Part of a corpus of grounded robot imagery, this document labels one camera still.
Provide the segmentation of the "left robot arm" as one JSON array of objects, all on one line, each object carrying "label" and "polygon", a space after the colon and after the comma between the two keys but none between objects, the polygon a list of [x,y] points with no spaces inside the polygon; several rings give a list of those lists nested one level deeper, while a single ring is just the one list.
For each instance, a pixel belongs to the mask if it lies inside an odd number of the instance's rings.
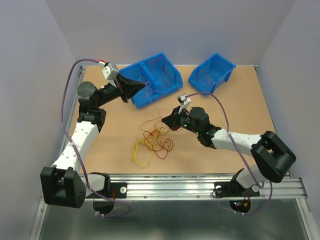
[{"label": "left robot arm", "polygon": [[106,197],[111,193],[108,174],[94,172],[80,177],[84,158],[94,139],[101,132],[107,112],[101,107],[121,98],[128,102],[145,83],[128,79],[118,74],[113,83],[98,89],[90,81],[84,81],[77,88],[79,116],[72,135],[67,134],[68,144],[59,158],[40,173],[43,198],[46,204],[80,208],[85,198],[97,193]]}]

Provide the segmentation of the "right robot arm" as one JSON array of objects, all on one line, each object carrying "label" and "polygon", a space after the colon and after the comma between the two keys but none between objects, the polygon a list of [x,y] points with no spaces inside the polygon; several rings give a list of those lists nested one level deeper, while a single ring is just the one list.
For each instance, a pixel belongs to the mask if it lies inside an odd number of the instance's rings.
[{"label": "right robot arm", "polygon": [[202,107],[191,110],[176,107],[161,121],[172,131],[183,128],[196,134],[198,141],[207,148],[230,150],[240,156],[253,157],[255,165],[239,170],[230,182],[221,186],[219,195],[242,195],[264,181],[280,183],[297,159],[276,133],[266,131],[250,135],[228,132],[211,124],[209,115]]}]

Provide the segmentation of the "blue bin middle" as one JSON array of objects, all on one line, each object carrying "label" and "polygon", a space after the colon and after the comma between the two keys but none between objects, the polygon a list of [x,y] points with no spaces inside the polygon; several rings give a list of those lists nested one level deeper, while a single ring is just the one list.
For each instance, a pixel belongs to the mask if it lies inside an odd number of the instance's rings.
[{"label": "blue bin middle", "polygon": [[151,81],[147,90],[149,97],[153,95],[161,99],[183,87],[180,72],[163,52],[145,58],[141,63],[151,73]]}]

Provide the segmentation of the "blue bin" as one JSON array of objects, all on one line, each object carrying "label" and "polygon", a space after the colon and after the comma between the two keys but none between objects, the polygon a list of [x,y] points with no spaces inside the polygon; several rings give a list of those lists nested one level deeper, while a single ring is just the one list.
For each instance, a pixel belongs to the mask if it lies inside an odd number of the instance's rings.
[{"label": "blue bin", "polygon": [[236,65],[219,53],[213,54],[198,65],[188,78],[188,83],[198,92],[213,94],[227,82]]},{"label": "blue bin", "polygon": [[151,81],[147,90],[149,97],[153,95],[161,99],[183,87],[180,72],[163,52],[145,58],[141,63],[151,73]]}]

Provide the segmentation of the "blue bin right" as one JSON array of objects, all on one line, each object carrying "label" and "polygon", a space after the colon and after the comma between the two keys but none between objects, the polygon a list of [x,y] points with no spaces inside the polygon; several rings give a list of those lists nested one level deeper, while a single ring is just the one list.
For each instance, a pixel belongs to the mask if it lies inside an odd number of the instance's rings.
[{"label": "blue bin right", "polygon": [[188,83],[198,92],[213,94],[227,82],[236,65],[219,53],[213,54],[198,65],[188,78]]}]

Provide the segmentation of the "metal sheet front panel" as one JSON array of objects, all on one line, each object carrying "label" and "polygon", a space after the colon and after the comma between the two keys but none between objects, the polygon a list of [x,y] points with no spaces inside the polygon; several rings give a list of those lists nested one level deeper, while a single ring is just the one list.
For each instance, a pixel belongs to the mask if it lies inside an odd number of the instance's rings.
[{"label": "metal sheet front panel", "polygon": [[49,206],[41,240],[306,240],[297,202],[276,199],[262,212],[239,215],[227,201],[139,201],[119,218],[82,208]]}]

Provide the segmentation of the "aluminium left side rail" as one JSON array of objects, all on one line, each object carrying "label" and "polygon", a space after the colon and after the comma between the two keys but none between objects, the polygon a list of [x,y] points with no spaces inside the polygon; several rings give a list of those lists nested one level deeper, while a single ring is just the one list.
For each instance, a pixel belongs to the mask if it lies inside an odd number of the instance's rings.
[{"label": "aluminium left side rail", "polygon": [[62,155],[65,147],[69,144],[69,139],[65,132],[68,132],[70,137],[74,132],[73,120],[77,115],[76,111],[78,102],[78,95],[76,92],[78,85],[84,79],[83,70],[86,70],[84,63],[78,62],[77,64],[74,64],[68,73],[67,81],[63,89],[59,112],[60,127],[63,135],[57,158]]}]

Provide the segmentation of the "aluminium rail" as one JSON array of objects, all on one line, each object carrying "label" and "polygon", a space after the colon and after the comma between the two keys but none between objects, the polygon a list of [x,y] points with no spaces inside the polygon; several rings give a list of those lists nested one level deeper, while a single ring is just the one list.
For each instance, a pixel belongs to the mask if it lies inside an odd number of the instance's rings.
[{"label": "aluminium rail", "polygon": [[[232,175],[222,174],[111,174],[112,183],[127,183],[125,201],[200,201],[200,200],[231,200],[232,198],[216,199],[212,197],[215,185],[230,181]],[[272,200],[274,199],[306,199],[301,178],[285,176],[282,182],[273,183]],[[270,183],[265,182],[260,196],[251,197],[255,200],[268,199]]]},{"label": "aluminium rail", "polygon": [[65,147],[69,144],[69,139],[65,132],[68,132],[70,137],[74,132],[73,120],[77,115],[76,111],[78,102],[78,95],[76,92],[78,85],[84,79],[83,70],[86,70],[84,63],[78,62],[77,64],[74,64],[68,73],[67,81],[63,89],[59,112],[60,127],[63,135],[57,158],[62,155]]}]

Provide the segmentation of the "aluminium front rail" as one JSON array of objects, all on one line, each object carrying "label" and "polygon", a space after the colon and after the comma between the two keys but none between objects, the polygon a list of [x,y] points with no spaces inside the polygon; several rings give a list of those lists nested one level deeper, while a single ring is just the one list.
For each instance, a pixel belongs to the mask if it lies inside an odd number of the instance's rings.
[{"label": "aluminium front rail", "polygon": [[[125,201],[200,201],[200,200],[231,200],[232,198],[216,199],[212,197],[215,185],[230,181],[232,175],[222,174],[111,174],[112,183],[127,183]],[[273,183],[272,200],[274,199],[306,199],[301,178],[285,176],[282,182]],[[260,196],[251,197],[255,200],[268,199],[270,183],[265,182]]]}]

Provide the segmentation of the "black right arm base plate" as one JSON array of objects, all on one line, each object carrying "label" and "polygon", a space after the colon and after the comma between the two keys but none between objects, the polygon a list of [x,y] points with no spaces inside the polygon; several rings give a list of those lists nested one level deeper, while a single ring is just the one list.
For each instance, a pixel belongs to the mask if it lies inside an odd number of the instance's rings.
[{"label": "black right arm base plate", "polygon": [[216,199],[236,197],[259,197],[260,192],[254,192],[251,188],[243,188],[239,183],[233,181],[218,181],[214,183],[211,194]]}]

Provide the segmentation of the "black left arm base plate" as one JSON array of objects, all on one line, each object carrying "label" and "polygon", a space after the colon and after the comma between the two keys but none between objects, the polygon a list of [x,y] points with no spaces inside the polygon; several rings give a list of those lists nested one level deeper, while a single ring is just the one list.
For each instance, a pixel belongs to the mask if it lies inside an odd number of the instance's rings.
[{"label": "black left arm base plate", "polygon": [[127,197],[126,182],[111,182],[110,186],[97,191],[99,194],[110,199],[125,199]]}]

